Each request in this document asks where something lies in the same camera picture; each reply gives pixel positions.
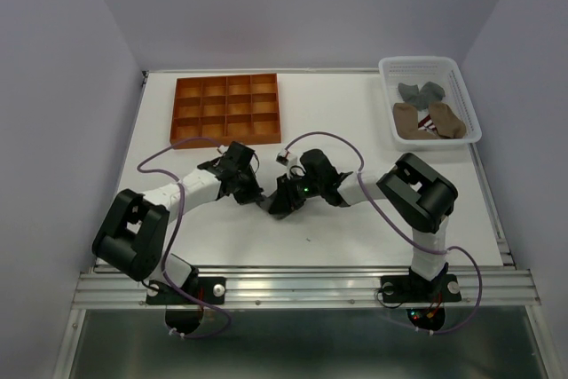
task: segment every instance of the orange sorting tray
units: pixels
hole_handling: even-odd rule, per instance
[[[281,142],[276,74],[177,79],[170,143],[210,137],[228,146]],[[195,140],[177,146],[214,146]]]

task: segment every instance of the sock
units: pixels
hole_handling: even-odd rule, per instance
[[[410,104],[399,102],[392,108],[394,124],[403,139],[438,139],[426,130],[418,130],[418,111]]]
[[[463,138],[467,132],[465,123],[443,102],[432,102],[429,106],[430,117],[436,125],[438,135],[444,138]]]

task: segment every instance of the purple cable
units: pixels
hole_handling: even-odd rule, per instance
[[[361,178],[361,172],[363,171],[363,168],[365,167],[365,160],[363,159],[363,154],[361,154],[361,152],[357,149],[357,147],[355,147],[347,139],[342,138],[342,137],[340,137],[336,134],[333,134],[333,133],[316,130],[314,132],[304,133],[303,135],[300,135],[299,137],[292,139],[292,141],[289,142],[288,145],[286,146],[286,150],[289,150],[289,148],[292,147],[292,145],[294,145],[300,139],[304,139],[304,138],[310,137],[312,135],[324,135],[326,137],[338,139],[338,140],[342,141],[344,144],[348,145],[355,152],[355,154],[358,156],[358,158],[360,160],[360,165],[359,165],[359,168],[357,169],[357,180],[359,182],[359,186],[361,187],[361,191],[363,192],[365,197],[367,197],[367,200],[371,203],[371,206],[373,206],[373,208],[375,208],[375,210],[379,213],[379,215],[381,215],[381,217],[385,220],[385,222],[388,225],[390,225],[390,228],[392,228],[407,243],[409,243],[414,248],[421,250],[422,252],[430,253],[432,255],[445,255],[447,252],[449,252],[451,250],[459,250],[461,253],[463,253],[471,261],[474,269],[476,270],[477,282],[479,284],[478,291],[477,291],[476,304],[474,305],[473,310],[469,314],[468,318],[466,320],[464,320],[462,323],[460,323],[460,324],[458,324],[458,325],[456,325],[452,328],[449,328],[449,329],[439,330],[437,332],[431,332],[429,330],[414,328],[414,327],[409,326],[405,323],[401,323],[399,321],[391,320],[390,318],[387,318],[387,317],[385,317],[385,319],[387,319],[388,321],[391,321],[391,322],[395,322],[395,323],[399,324],[400,326],[404,326],[405,328],[423,330],[424,332],[432,333],[433,335],[447,335],[448,333],[452,333],[452,332],[464,327],[466,324],[468,324],[471,321],[471,319],[473,319],[473,317],[475,317],[475,315],[477,314],[477,310],[479,309],[479,305],[481,304],[481,296],[482,296],[482,293],[483,293],[483,279],[481,278],[481,270],[479,269],[479,266],[477,265],[477,262],[475,261],[473,256],[470,255],[469,252],[466,249],[461,248],[460,246],[450,246],[446,250],[434,250],[434,249],[425,248],[421,244],[418,244],[417,242],[413,241],[400,228],[398,228],[397,225],[394,222],[392,222],[392,220],[387,216],[387,214],[384,213],[384,211],[379,207],[379,205],[376,204],[376,201],[373,200],[373,196],[371,196],[369,191],[365,188],[365,184],[363,183],[363,179]]]
[[[168,259],[168,256],[170,255],[171,248],[174,244],[174,241],[176,240],[176,237],[178,236],[179,227],[181,226],[182,217],[184,215],[185,187],[180,183],[179,177],[175,173],[170,172],[169,170],[165,170],[165,169],[147,169],[147,170],[145,170],[145,169],[142,169],[142,168],[148,162],[150,162],[153,159],[155,159],[156,157],[168,152],[169,150],[175,148],[176,146],[184,144],[185,142],[188,142],[188,141],[195,141],[197,139],[201,139],[201,140],[205,139],[205,140],[208,140],[209,142],[212,142],[216,146],[221,146],[221,144],[219,144],[215,139],[212,139],[212,138],[205,138],[205,137],[187,138],[187,139],[184,139],[182,141],[177,142],[176,144],[173,144],[171,146],[164,148],[163,150],[159,151],[156,154],[152,154],[150,157],[148,157],[147,159],[140,162],[140,164],[136,168],[137,171],[140,172],[140,173],[161,173],[162,175],[166,175],[167,177],[170,177],[174,181],[176,181],[176,184],[179,187],[180,199],[179,199],[179,209],[177,210],[176,225],[174,226],[174,231],[171,234],[170,242],[168,243],[168,246],[166,247],[166,250],[164,251],[163,256],[162,256],[162,260],[160,262],[160,267],[162,269],[162,274],[163,274],[164,279],[166,279],[166,281],[168,282],[168,284],[170,285],[171,288],[173,288],[176,292],[178,292],[182,297],[184,297],[188,301],[190,301],[194,304],[198,304],[199,306],[202,306],[203,308],[209,308],[210,310],[220,312],[221,314],[223,314],[227,318],[227,322],[225,323],[225,325],[222,328],[220,328],[219,330],[215,330],[213,332],[210,332],[210,333],[203,334],[203,335],[189,335],[189,336],[188,335],[182,335],[181,333],[178,333],[175,329],[170,328],[170,333],[172,333],[173,335],[179,336],[182,339],[202,339],[202,338],[205,338],[205,337],[212,337],[212,336],[219,335],[219,334],[225,332],[231,326],[231,323],[233,323],[233,318],[231,317],[231,314],[228,311],[224,310],[223,308],[219,308],[218,306],[208,304],[206,302],[203,302],[203,301],[197,299],[196,297],[189,295],[182,288],[178,287],[176,285],[176,283],[174,283],[173,280],[168,275],[168,272],[166,271],[166,261]]]

